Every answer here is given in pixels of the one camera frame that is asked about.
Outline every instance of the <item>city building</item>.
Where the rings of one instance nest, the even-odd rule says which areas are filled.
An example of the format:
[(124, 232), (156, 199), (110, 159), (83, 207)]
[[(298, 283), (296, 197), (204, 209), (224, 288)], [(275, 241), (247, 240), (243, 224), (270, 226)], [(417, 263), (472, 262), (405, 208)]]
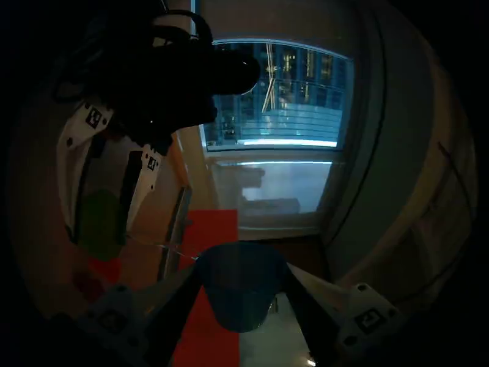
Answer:
[(305, 46), (268, 42), (217, 47), (252, 54), (261, 75), (246, 94), (215, 97), (218, 117), (204, 126), (208, 150), (337, 146), (345, 107), (346, 59)]

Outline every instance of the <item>wall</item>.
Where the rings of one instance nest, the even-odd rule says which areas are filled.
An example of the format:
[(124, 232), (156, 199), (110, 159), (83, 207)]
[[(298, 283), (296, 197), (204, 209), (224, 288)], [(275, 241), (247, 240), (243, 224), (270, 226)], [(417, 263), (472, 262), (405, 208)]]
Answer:
[[(346, 260), (344, 272), (338, 272), (337, 268), (335, 273), (339, 284), (351, 286), (365, 281), (388, 299), (399, 301), (398, 306), (406, 312), (419, 310), (435, 299), (456, 269), (457, 254), (471, 230), (460, 183), (438, 143), (452, 156), (472, 206), (477, 201), (476, 159), (467, 118), (449, 75), (430, 46), (424, 40), (420, 42), (433, 84), (432, 130), (422, 168), (411, 194), (384, 233), (370, 244), (359, 261), (352, 264)], [(353, 246), (358, 244), (346, 244), (345, 248)], [(336, 264), (349, 257), (339, 249), (329, 255), (337, 256), (329, 258)], [(439, 277), (452, 262), (455, 266)], [(437, 282), (417, 294), (434, 277)]]
[(357, 25), (348, 1), (202, 1), (215, 39), (256, 37), (305, 43), (355, 58)]
[[(370, 57), (372, 67), (384, 63), (385, 84), (383, 78), (372, 79), (372, 104), (366, 114), (366, 124), (371, 125), (364, 131), (364, 146), (358, 152), (342, 201), (323, 231), (326, 256), (335, 280), (346, 275), (372, 251), (410, 199), (414, 203), (422, 199), (411, 198), (411, 195), (425, 165), (433, 131), (434, 87), (421, 38), (390, 7), (376, 6), (377, 20), (370, 17), (368, 10), (363, 14), (369, 42), (375, 46), (380, 41), (380, 47), (370, 48)], [(375, 113), (379, 100), (383, 102), (384, 111)], [(380, 125), (377, 125), (380, 131), (372, 129), (375, 126), (372, 119)], [(377, 131), (375, 141), (372, 132), (377, 134)], [(372, 144), (365, 144), (372, 138)], [(413, 208), (406, 210), (410, 214), (402, 218), (404, 226), (416, 214)], [(397, 226), (395, 235), (401, 236), (402, 225)]]

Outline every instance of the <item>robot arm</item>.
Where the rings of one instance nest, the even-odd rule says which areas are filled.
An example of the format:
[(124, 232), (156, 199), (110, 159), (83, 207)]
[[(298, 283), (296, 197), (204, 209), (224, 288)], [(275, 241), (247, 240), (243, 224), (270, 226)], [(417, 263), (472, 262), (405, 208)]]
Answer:
[[(259, 276), (246, 265), (251, 254), (266, 259), (259, 261), (265, 265)], [(275, 295), (284, 292), (317, 366), (335, 363), (339, 349), (347, 360), (359, 361), (405, 322), (366, 284), (342, 289), (286, 263), (265, 245), (231, 243), (205, 251), (193, 266), (147, 289), (112, 288), (76, 324), (120, 361), (167, 365), (201, 286), (216, 320), (234, 332), (260, 327)]]

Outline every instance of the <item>white surface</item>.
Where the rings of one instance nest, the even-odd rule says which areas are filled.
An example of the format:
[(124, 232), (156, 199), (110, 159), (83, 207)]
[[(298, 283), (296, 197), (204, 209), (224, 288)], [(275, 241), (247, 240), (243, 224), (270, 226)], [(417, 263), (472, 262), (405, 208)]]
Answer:
[(257, 329), (240, 334), (240, 367), (305, 367), (309, 348), (289, 300), (277, 295), (278, 313)]
[(211, 167), (220, 209), (237, 209), (248, 228), (314, 225), (329, 162), (219, 162)]

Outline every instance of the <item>black cable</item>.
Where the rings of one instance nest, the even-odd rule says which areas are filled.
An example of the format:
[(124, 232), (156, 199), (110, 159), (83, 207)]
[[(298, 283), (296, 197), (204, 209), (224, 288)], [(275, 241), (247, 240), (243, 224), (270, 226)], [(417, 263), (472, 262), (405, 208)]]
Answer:
[[(457, 182), (458, 182), (460, 188), (462, 189), (463, 196), (464, 196), (464, 199), (465, 199), (465, 204), (467, 205), (467, 209), (469, 210), (469, 216), (470, 216), (470, 219), (471, 219), (470, 224), (471, 224), (471, 227), (472, 227), (472, 224), (474, 222), (475, 215), (472, 212), (472, 205), (471, 205), (470, 195), (469, 195), (469, 191), (467, 189), (467, 186), (465, 185), (465, 183), (464, 183), (464, 181), (462, 179), (462, 176), (460, 175), (460, 172), (457, 169), (457, 166), (455, 165), (455, 162), (454, 162), (451, 154), (448, 153), (448, 151), (446, 150), (446, 148), (440, 142), (438, 142), (438, 149), (440, 150), (440, 152), (444, 155), (444, 157), (448, 161), (448, 164), (449, 164), (451, 170), (453, 171), (453, 173), (455, 175), (455, 178), (457, 179)], [(463, 242), (462, 246), (460, 247), (460, 249), (457, 252), (457, 254), (454, 256), (454, 258), (448, 264), (446, 264), (443, 267), (443, 269), (441, 269), (438, 272), (438, 274), (436, 274), (428, 283), (426, 283), (425, 285), (423, 285), (416, 292), (413, 292), (413, 293), (404, 295), (403, 297), (398, 298), (397, 300), (394, 300), (392, 303), (396, 305), (396, 304), (399, 304), (399, 303), (403, 303), (403, 302), (409, 301), (409, 300), (411, 300), (413, 298), (416, 298), (417, 296), (423, 294), (428, 288), (432, 287), (443, 275), (446, 274), (446, 272), (448, 270), (450, 270), (451, 267), (453, 267), (457, 263), (457, 260), (459, 259), (459, 257), (464, 253), (464, 250), (465, 250), (467, 244), (469, 243), (469, 239), (470, 239), (470, 236), (468, 236), (465, 239), (465, 241)]]

